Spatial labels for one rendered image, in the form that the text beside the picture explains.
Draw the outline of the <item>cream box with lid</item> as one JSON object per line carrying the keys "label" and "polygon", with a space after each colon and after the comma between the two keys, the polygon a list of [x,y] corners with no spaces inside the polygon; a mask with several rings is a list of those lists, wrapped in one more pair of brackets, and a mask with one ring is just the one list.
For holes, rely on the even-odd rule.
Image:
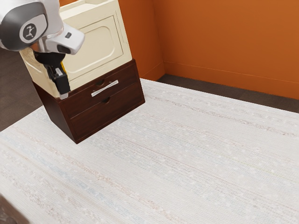
{"label": "cream box with lid", "polygon": [[77,0],[60,16],[85,34],[78,53],[63,59],[72,91],[132,60],[118,0]]}

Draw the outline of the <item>dark brown drawer cabinet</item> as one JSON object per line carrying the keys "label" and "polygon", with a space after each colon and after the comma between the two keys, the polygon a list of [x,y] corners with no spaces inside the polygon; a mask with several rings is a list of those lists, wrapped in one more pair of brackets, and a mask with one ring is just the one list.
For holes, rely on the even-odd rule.
{"label": "dark brown drawer cabinet", "polygon": [[75,143],[145,103],[135,59],[69,92],[66,99],[33,85],[50,120]]}

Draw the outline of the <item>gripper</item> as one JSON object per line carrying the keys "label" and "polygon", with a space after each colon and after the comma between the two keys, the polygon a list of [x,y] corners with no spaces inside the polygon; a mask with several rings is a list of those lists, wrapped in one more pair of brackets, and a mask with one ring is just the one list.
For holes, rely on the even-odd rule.
{"label": "gripper", "polygon": [[34,57],[39,63],[48,65],[48,76],[52,82],[54,82],[59,92],[60,99],[68,98],[68,93],[71,91],[68,76],[63,73],[61,68],[61,62],[65,58],[65,54],[56,52],[42,53],[34,51]]}

